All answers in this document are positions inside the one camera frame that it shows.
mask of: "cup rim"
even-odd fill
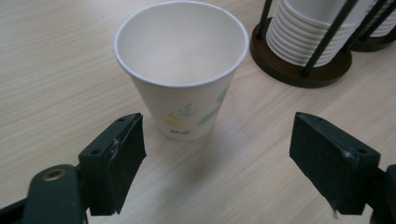
[[[299,54],[300,56],[306,56],[306,55],[303,55],[299,51],[305,51],[306,53],[309,53],[309,54],[312,55],[315,52],[316,48],[317,48],[317,47],[315,47],[315,48],[312,48],[312,49],[307,49],[307,48],[304,48],[302,46],[298,46],[298,45],[295,45],[293,43],[290,43],[289,40],[286,40],[285,38],[281,38],[281,35],[278,33],[277,29],[273,29],[272,32],[271,32],[271,35],[272,35],[272,37],[274,39],[276,39],[277,42],[279,42],[279,44],[281,44],[282,46],[285,46],[285,49],[287,49],[287,50],[289,50],[289,51],[291,51],[291,52],[293,52],[295,54]],[[330,46],[329,49],[326,48],[326,50],[333,50],[333,49],[334,49],[334,47],[332,47],[332,46]],[[323,55],[327,56],[329,54],[332,54],[332,53],[323,51],[322,56]]]
[[[308,55],[303,55],[303,54],[297,53],[298,55],[296,55],[296,52],[293,52],[290,49],[288,49],[288,51],[287,51],[287,49],[282,49],[282,47],[280,47],[282,45],[276,40],[274,34],[270,33],[268,35],[269,36],[267,37],[267,40],[270,41],[270,45],[273,48],[273,49],[271,48],[271,50],[273,52],[276,51],[277,56],[279,58],[282,58],[284,61],[304,67],[308,63],[309,59],[312,57],[312,54],[310,56],[308,56]],[[324,57],[320,57],[314,66],[319,67],[319,66],[322,66],[322,65],[328,63],[329,61],[332,60],[335,53],[330,53]]]
[[[303,41],[299,41],[294,39],[294,37],[290,36],[290,35],[286,35],[286,33],[284,33],[280,28],[278,27],[273,27],[273,35],[276,35],[276,38],[280,38],[281,36],[283,37],[282,39],[279,39],[279,41],[285,42],[285,44],[289,44],[289,48],[297,48],[297,49],[304,49],[304,50],[308,50],[310,52],[314,52],[315,49],[318,47],[319,42],[316,43],[314,48],[309,48],[311,46],[313,46],[312,44],[306,44]],[[329,44],[327,46],[328,50],[334,49],[334,46],[336,46],[336,44],[332,43],[331,45]]]
[[[303,31],[298,27],[292,26],[287,22],[282,23],[279,17],[274,17],[273,21],[275,22],[274,28],[284,33],[285,35],[291,36],[293,39],[303,43],[304,45],[312,45],[312,43],[319,44],[321,39],[323,38],[323,36],[309,34],[308,32]],[[333,39],[329,46],[333,46],[335,44],[338,44],[340,41],[343,41],[343,39],[338,39],[338,37],[336,38],[337,39]]]
[[[294,26],[296,26],[297,28],[299,28],[299,30],[305,31],[310,33],[309,31],[314,31],[315,33],[320,33],[320,35],[325,35],[329,28],[330,25],[326,28],[318,28],[317,26],[314,26],[310,23],[305,22],[304,20],[302,20],[302,18],[297,17],[296,14],[293,14],[291,12],[291,9],[284,6],[284,4],[279,4],[278,6],[278,14],[277,16],[284,18],[284,20],[289,21],[290,23],[293,23]],[[350,35],[350,30],[356,28],[354,26],[352,27],[347,27],[345,25],[341,25],[337,31],[337,34],[339,35]]]
[[[144,13],[147,10],[153,9],[155,7],[163,7],[163,6],[168,6],[168,5],[175,5],[175,4],[189,4],[189,5],[199,5],[199,6],[203,6],[203,7],[210,7],[213,8],[221,13],[224,13],[225,15],[227,15],[231,20],[233,20],[236,25],[239,27],[242,36],[244,38],[244,48],[241,52],[241,55],[239,57],[239,59],[233,64],[233,66],[231,66],[227,71],[223,72],[222,74],[212,77],[210,79],[207,79],[205,81],[200,81],[200,82],[196,82],[196,83],[188,83],[188,84],[165,84],[165,83],[161,83],[159,81],[156,80],[152,80],[149,79],[147,77],[144,77],[142,75],[140,75],[139,73],[137,73],[136,71],[134,71],[133,69],[131,69],[129,66],[126,65],[126,62],[121,58],[120,56],[120,51],[118,48],[119,45],[119,39],[120,39],[120,35],[122,33],[122,31],[124,30],[125,26],[132,21],[136,16],[138,16],[141,13]],[[202,3],[202,2],[196,2],[196,1],[188,1],[188,0],[181,0],[181,1],[168,1],[168,2],[162,2],[162,3],[158,3],[152,6],[148,6],[145,7],[143,9],[141,9],[140,11],[136,12],[135,14],[133,14],[132,16],[130,16],[119,28],[119,30],[116,33],[116,37],[114,40],[114,44],[113,44],[113,50],[114,50],[114,54],[116,56],[116,59],[118,61],[118,63],[120,64],[120,66],[131,76],[131,77],[135,77],[137,79],[139,79],[140,81],[143,81],[145,83],[148,83],[150,85],[153,86],[157,86],[157,87],[162,87],[162,88],[167,88],[167,89],[188,89],[188,88],[197,88],[197,87],[201,87],[210,83],[214,83],[224,77],[227,77],[228,75],[230,75],[234,70],[237,69],[237,67],[245,60],[246,55],[248,54],[248,43],[249,43],[249,38],[248,38],[248,31],[245,28],[245,26],[243,25],[243,23],[238,20],[233,14],[231,14],[229,11],[225,10],[224,8],[221,7],[217,7],[214,5],[210,5],[208,3]]]
[[[315,29],[314,31],[318,31],[321,34],[310,33],[307,30],[307,28],[303,27],[305,24],[302,26],[302,25],[298,24],[299,21],[293,20],[292,18],[289,18],[288,16],[283,16],[280,14],[276,15],[276,21],[278,23],[283,24],[283,26],[288,27],[289,30],[291,32],[294,32],[296,35],[301,36],[302,38],[316,41],[318,43],[321,41],[321,39],[323,39],[323,36],[325,36],[327,33],[327,31],[322,32],[317,29]],[[352,34],[351,31],[352,31],[351,29],[345,30],[345,31],[338,30],[338,32],[332,38],[332,42],[338,43],[340,41],[343,41],[346,38],[346,36],[349,37]]]

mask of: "white paper cup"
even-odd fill
[[[329,63],[344,46],[363,20],[370,1],[372,0],[361,0],[357,3],[314,67]],[[345,2],[346,0],[281,0],[268,27],[268,47],[284,61],[306,66]]]
[[[226,10],[175,1],[133,15],[114,49],[158,129],[192,141],[212,129],[248,41],[243,24]]]
[[[375,5],[376,0],[373,1],[373,3],[370,5],[369,10],[367,10],[367,13],[370,11],[371,8]],[[388,7],[390,5],[391,1],[388,1],[384,7]],[[394,10],[379,26],[376,28],[376,30],[370,35],[370,37],[382,37],[384,35],[389,34],[393,28],[396,26],[396,10]]]
[[[347,0],[282,0],[306,23],[328,29]],[[346,17],[343,26],[355,26],[363,20],[372,0],[360,0]]]

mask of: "dark wooden base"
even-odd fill
[[[396,40],[396,29],[381,37],[370,37],[367,40],[357,40],[352,50],[358,52],[375,52],[389,47]]]
[[[331,85],[339,80],[352,64],[352,54],[350,52],[338,52],[329,63],[313,68],[309,77],[303,77],[301,75],[303,67],[283,61],[269,49],[265,35],[270,22],[271,18],[267,19],[263,30],[263,39],[256,37],[258,26],[253,30],[250,39],[250,53],[254,61],[269,76],[291,86],[319,88]]]

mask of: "wooden table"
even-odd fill
[[[327,119],[396,163],[396,46],[353,52],[337,83],[301,89],[267,76],[250,54],[212,134],[180,143],[157,131],[113,40],[133,13],[159,0],[0,3],[0,208],[26,196],[31,178],[78,153],[113,120],[144,115],[148,156],[119,216],[91,223],[369,223],[333,217],[289,157],[296,111]],[[205,0],[251,34],[264,1]],[[277,1],[270,15],[274,14]]]

